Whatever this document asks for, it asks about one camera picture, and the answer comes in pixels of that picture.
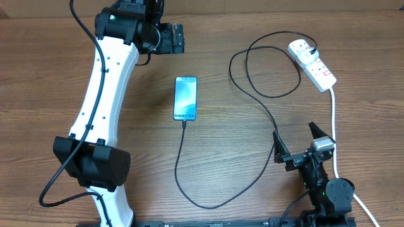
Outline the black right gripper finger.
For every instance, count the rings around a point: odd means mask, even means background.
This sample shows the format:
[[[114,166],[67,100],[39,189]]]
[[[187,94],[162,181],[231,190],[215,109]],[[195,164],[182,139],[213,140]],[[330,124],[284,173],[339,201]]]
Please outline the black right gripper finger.
[[[314,122],[310,122],[309,127],[314,139],[319,139],[321,137],[327,136],[327,134],[324,131],[322,131]]]
[[[277,131],[273,132],[273,140],[274,140],[274,162],[283,163],[285,162],[285,158],[290,156],[290,152],[288,151],[286,145],[282,141]]]

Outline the blue Galaxy S24 smartphone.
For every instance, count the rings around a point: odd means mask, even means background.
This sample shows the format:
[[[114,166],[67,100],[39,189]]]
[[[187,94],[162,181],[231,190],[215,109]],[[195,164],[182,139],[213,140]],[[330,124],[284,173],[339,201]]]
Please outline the blue Galaxy S24 smartphone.
[[[174,120],[196,120],[198,80],[196,77],[176,77]]]

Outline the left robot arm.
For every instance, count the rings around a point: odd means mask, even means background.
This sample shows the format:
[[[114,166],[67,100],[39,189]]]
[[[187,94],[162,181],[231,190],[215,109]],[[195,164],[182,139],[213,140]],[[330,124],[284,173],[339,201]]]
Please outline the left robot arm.
[[[95,18],[95,57],[79,115],[67,137],[54,140],[61,171],[93,198],[100,226],[134,226],[124,183],[131,157],[117,148],[117,126],[129,78],[145,54],[184,52],[183,27],[162,23],[164,2],[117,1]]]

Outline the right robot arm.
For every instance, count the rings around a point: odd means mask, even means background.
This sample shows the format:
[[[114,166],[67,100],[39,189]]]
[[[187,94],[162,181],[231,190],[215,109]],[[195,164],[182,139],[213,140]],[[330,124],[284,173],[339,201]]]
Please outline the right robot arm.
[[[294,200],[279,218],[269,218],[270,226],[355,226],[355,219],[347,216],[352,211],[354,184],[346,178],[329,179],[323,163],[330,160],[336,141],[314,122],[309,123],[313,140],[309,148],[290,154],[277,131],[273,132],[275,163],[284,163],[286,171],[297,170],[306,191]],[[310,198],[312,209],[299,217],[287,218],[291,208],[303,197]]]

